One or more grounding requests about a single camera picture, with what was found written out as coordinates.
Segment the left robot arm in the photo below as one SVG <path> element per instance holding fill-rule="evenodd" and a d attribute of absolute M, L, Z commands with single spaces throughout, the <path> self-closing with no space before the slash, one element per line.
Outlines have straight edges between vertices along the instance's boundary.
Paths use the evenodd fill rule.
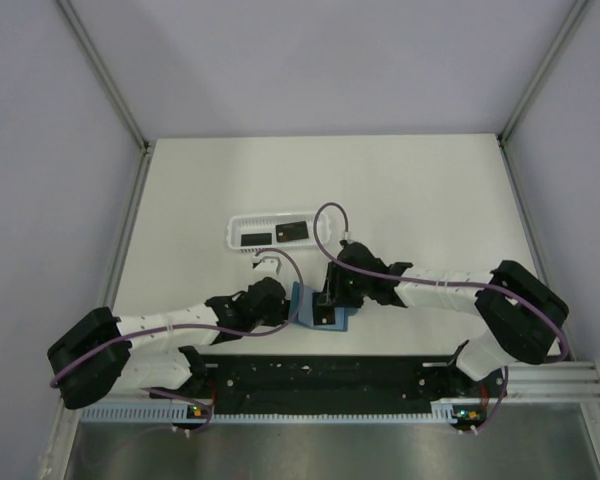
<path fill-rule="evenodd" d="M 200 348 L 266 336 L 288 314 L 286 291 L 271 277 L 177 311 L 116 316 L 99 307 L 48 349 L 51 385 L 69 410 L 145 389 L 196 396 L 207 382 Z"/>

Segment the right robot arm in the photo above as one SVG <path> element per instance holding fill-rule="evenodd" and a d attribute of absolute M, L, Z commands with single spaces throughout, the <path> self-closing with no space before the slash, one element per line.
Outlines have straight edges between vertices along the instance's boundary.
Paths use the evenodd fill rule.
<path fill-rule="evenodd" d="M 454 355 L 446 380 L 467 396 L 492 372 L 521 362 L 530 365 L 566 359 L 562 330 L 566 303 L 520 263 L 504 260 L 487 272 L 435 271 L 410 262 L 384 263 L 362 243 L 344 240 L 328 257 L 324 304 L 359 308 L 370 299 L 382 306 L 431 308 L 481 319 L 486 330 L 465 341 Z"/>

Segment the blue leather card holder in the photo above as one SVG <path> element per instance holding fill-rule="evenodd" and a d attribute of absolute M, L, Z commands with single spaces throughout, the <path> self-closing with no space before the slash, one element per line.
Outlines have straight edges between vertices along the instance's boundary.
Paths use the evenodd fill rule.
<path fill-rule="evenodd" d="M 354 303 L 342 292 L 339 292 L 336 287 L 324 285 L 323 290 L 329 290 L 331 292 L 336 312 L 336 324 L 331 327 L 316 327 L 313 324 L 314 306 L 312 305 L 312 294 L 317 290 L 304 284 L 300 284 L 299 282 L 294 282 L 292 284 L 289 314 L 299 310 L 292 322 L 312 330 L 346 332 L 348 330 L 349 318 L 357 314 L 360 306 L 355 306 Z"/>

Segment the black VIP credit card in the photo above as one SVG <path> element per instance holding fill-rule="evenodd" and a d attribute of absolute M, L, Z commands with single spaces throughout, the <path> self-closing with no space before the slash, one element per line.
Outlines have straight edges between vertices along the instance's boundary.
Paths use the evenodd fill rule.
<path fill-rule="evenodd" d="M 313 308 L 313 324 L 316 327 L 331 327 L 336 324 L 336 312 L 332 306 L 317 305 Z"/>

